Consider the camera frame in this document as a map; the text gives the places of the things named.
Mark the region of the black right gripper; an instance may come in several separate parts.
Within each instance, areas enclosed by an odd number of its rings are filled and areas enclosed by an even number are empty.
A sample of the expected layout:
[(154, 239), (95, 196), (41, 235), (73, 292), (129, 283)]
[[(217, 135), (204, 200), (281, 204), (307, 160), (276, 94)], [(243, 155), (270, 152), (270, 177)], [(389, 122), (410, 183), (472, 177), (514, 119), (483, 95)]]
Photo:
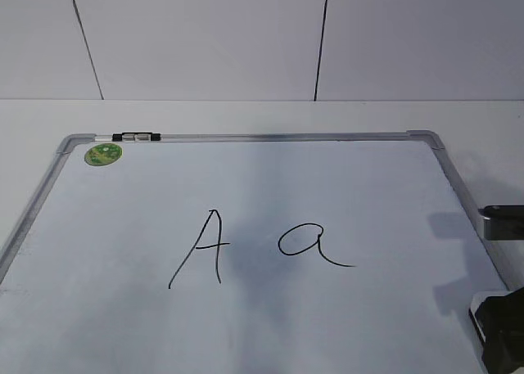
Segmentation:
[(473, 320), (489, 373), (523, 368), (523, 288), (506, 295), (488, 294), (473, 310)]

